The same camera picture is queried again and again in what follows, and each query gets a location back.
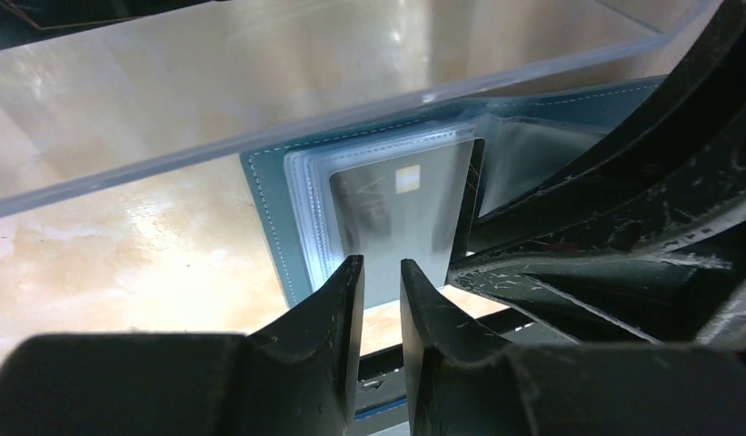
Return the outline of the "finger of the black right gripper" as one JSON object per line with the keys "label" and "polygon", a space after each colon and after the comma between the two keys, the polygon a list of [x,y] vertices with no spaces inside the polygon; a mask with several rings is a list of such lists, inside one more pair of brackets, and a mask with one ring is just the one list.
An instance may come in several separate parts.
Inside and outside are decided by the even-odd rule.
{"label": "finger of the black right gripper", "polygon": [[651,183],[543,183],[472,231],[448,282],[578,342],[728,342],[746,326],[746,158]]}
{"label": "finger of the black right gripper", "polygon": [[746,105],[746,1],[724,1],[659,87],[588,152],[474,225],[472,252],[589,248],[616,222],[600,216],[650,189]]}

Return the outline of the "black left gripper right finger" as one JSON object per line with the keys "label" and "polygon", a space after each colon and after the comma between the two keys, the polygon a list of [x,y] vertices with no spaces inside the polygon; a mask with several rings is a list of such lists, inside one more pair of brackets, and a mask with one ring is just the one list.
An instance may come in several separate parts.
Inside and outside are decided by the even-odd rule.
{"label": "black left gripper right finger", "polygon": [[401,262],[403,357],[413,435],[514,435],[508,342],[438,292],[416,261]]}

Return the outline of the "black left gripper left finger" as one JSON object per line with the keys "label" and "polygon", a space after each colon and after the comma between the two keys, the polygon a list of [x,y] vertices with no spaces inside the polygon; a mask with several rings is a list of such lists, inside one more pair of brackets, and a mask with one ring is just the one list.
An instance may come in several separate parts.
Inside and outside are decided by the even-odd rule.
{"label": "black left gripper left finger", "polygon": [[248,435],[343,435],[353,422],[364,299],[361,255],[252,334],[246,363]]}

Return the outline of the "blue leather card holder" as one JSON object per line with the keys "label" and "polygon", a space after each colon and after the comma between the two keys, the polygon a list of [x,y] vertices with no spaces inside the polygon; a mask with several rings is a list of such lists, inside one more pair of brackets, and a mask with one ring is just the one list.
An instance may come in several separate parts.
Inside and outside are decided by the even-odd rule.
{"label": "blue leather card holder", "polygon": [[460,98],[242,153],[286,303],[355,254],[366,308],[397,300],[403,258],[442,287],[474,220],[584,155],[660,84]]}

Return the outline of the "clear acrylic card box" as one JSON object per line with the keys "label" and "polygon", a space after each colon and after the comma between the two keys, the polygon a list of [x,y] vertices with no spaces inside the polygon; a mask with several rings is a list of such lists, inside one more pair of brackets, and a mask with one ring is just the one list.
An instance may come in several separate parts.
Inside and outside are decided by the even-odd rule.
{"label": "clear acrylic card box", "polygon": [[212,1],[0,51],[0,218],[633,58],[712,1]]}

